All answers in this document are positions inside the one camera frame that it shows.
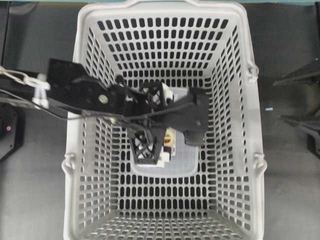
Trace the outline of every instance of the black mount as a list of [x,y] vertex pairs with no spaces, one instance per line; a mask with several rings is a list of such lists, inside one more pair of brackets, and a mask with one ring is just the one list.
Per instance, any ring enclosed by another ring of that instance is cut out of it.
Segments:
[[[31,77],[36,73],[27,73]],[[118,75],[111,84],[91,77],[81,64],[51,59],[47,72],[50,105],[85,116],[104,117],[127,129],[134,161],[139,164],[157,164],[168,127],[184,134],[187,145],[204,144],[208,130],[209,97],[204,89],[190,88],[177,101],[166,99],[159,81],[144,83],[131,89]],[[25,99],[32,99],[33,89],[12,80],[0,87]],[[0,101],[13,102],[1,97]]]
[[[319,84],[320,82],[320,59],[289,73],[280,80],[274,82],[274,86]],[[286,123],[297,127],[314,139],[314,147],[309,150],[320,158],[320,109],[313,115],[282,115]]]

